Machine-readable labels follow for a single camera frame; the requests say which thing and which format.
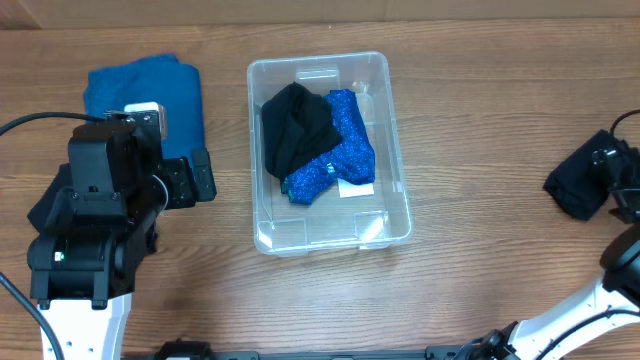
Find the black sock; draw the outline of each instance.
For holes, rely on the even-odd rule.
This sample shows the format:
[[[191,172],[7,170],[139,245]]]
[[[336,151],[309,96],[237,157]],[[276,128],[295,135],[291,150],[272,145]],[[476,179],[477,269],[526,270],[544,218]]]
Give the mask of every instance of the black sock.
[[[593,153],[613,147],[613,141],[608,131],[598,131],[558,165],[545,181],[543,189],[574,218],[589,220],[607,200],[607,186],[594,173],[591,163]]]
[[[265,167],[281,182],[342,141],[329,103],[295,82],[264,104],[262,125]]]

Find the black cloth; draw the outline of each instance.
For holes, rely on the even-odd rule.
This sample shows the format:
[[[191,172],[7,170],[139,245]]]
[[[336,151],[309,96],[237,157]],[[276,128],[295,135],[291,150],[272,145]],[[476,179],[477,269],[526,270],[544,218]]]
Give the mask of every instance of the black cloth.
[[[27,214],[31,225],[33,225],[39,233],[44,231],[49,214],[56,210],[54,209],[54,203],[58,191],[66,186],[73,186],[71,166],[69,166],[69,164],[62,164],[60,168],[58,168],[58,174],[49,185],[49,188],[47,188],[47,191],[31,211],[29,211],[29,214]]]
[[[329,103],[295,82],[264,104],[262,125],[265,167],[281,182],[342,141]]]
[[[549,174],[543,189],[567,214],[589,220],[607,200],[607,186],[591,164],[593,153],[613,147],[614,141],[608,131],[598,131]]]

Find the plastic container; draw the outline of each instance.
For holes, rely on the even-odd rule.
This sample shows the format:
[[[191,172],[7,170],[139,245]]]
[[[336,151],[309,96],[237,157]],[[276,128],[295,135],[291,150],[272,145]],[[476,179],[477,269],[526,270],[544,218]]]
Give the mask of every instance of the plastic container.
[[[309,206],[290,204],[280,193],[279,180],[264,167],[261,107],[293,81],[320,95],[345,88],[356,93],[376,153],[373,186],[354,187],[340,181]],[[247,85],[253,230],[258,250],[299,256],[323,249],[384,248],[410,238],[411,211],[384,55],[365,52],[258,60],[247,70]],[[345,197],[358,193],[368,195]]]

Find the white label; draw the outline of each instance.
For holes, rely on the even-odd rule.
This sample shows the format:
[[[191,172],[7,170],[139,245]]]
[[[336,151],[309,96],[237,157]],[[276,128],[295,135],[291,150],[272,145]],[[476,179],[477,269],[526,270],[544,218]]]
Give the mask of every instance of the white label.
[[[338,179],[338,191],[340,192],[341,198],[373,195],[373,183],[364,185],[353,185],[348,181]]]

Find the folded blue towel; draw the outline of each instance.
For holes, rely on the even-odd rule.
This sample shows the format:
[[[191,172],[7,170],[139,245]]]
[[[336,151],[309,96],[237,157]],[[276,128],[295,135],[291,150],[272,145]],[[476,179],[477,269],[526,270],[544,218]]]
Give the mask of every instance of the folded blue towel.
[[[167,112],[169,137],[162,142],[165,159],[186,156],[205,147],[200,73],[175,55],[157,55],[131,64],[93,70],[84,92],[87,114],[104,116],[125,105],[155,101]]]

